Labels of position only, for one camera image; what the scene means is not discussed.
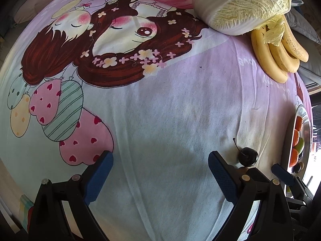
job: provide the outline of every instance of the metal screw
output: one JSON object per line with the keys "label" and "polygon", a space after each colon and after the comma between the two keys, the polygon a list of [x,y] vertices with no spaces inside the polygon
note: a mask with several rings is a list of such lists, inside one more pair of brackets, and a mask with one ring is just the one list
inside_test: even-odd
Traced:
{"label": "metal screw", "polygon": [[242,179],[244,181],[250,181],[251,178],[248,175],[242,175]]}
{"label": "metal screw", "polygon": [[280,181],[278,181],[277,179],[272,180],[272,182],[274,185],[277,185],[277,186],[280,185]]}
{"label": "metal screw", "polygon": [[73,181],[78,181],[78,180],[80,180],[80,175],[79,174],[73,175],[71,179]]}
{"label": "metal screw", "polygon": [[43,185],[47,185],[48,182],[49,182],[49,179],[47,179],[47,178],[44,178],[43,180],[41,180],[41,184],[43,184]]}

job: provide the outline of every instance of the metal tray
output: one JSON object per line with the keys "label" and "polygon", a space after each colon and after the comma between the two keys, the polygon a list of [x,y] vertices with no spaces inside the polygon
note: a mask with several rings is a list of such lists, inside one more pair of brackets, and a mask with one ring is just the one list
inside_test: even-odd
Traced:
{"label": "metal tray", "polygon": [[[295,121],[296,117],[301,116],[302,117],[302,129],[299,131],[299,137],[303,138],[304,140],[304,149],[302,153],[302,158],[299,160],[299,162],[303,162],[304,168],[299,172],[294,172],[294,167],[289,167],[290,164],[290,156],[291,156],[291,150],[292,150],[292,141],[293,141],[293,135],[294,135],[294,127],[295,127]],[[308,113],[303,105],[299,105],[295,115],[291,118],[291,120],[288,123],[288,128],[286,129],[285,138],[284,138],[284,144],[282,149],[282,156],[281,156],[281,166],[287,170],[289,173],[296,175],[303,179],[305,170],[307,168],[308,159],[310,155],[310,148],[311,148],[311,125],[310,120],[308,117]]]}

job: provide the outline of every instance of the banana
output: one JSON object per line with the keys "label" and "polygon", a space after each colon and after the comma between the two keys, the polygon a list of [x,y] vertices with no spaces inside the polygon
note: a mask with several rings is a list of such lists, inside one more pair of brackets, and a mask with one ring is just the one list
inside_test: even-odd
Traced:
{"label": "banana", "polygon": [[284,19],[284,34],[281,40],[282,44],[291,55],[293,55],[294,57],[298,58],[303,62],[307,62],[309,59],[308,52],[301,46],[301,44],[294,37],[284,15],[283,15],[283,19]]}
{"label": "banana", "polygon": [[300,60],[288,54],[281,42],[280,46],[275,46],[269,43],[269,48],[276,64],[282,70],[288,73],[295,73],[298,70]]}
{"label": "banana", "polygon": [[268,44],[263,42],[265,33],[265,26],[261,27],[259,30],[252,30],[251,41],[254,53],[267,75],[278,83],[285,83],[288,79],[288,73],[278,67],[272,57]]}

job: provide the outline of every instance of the cartoon face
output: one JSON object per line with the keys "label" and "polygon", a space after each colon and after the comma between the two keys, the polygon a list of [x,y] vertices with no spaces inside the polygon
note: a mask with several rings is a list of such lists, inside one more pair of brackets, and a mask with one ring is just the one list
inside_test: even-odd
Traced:
{"label": "cartoon face", "polygon": [[74,10],[64,13],[52,24],[52,30],[65,31],[66,40],[71,40],[82,35],[86,30],[90,30],[93,24],[90,23],[91,15],[87,11]]}
{"label": "cartoon face", "polygon": [[93,55],[128,53],[139,44],[152,39],[157,33],[156,24],[139,16],[122,16],[114,19],[97,39]]}

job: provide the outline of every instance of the green fruit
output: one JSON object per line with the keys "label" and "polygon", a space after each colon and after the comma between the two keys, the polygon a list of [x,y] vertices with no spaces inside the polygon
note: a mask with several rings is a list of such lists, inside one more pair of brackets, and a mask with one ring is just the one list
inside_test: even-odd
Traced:
{"label": "green fruit", "polygon": [[294,146],[294,149],[296,149],[298,151],[298,153],[301,154],[301,152],[304,149],[304,140],[303,140],[303,138],[299,138],[299,143],[297,143]]}

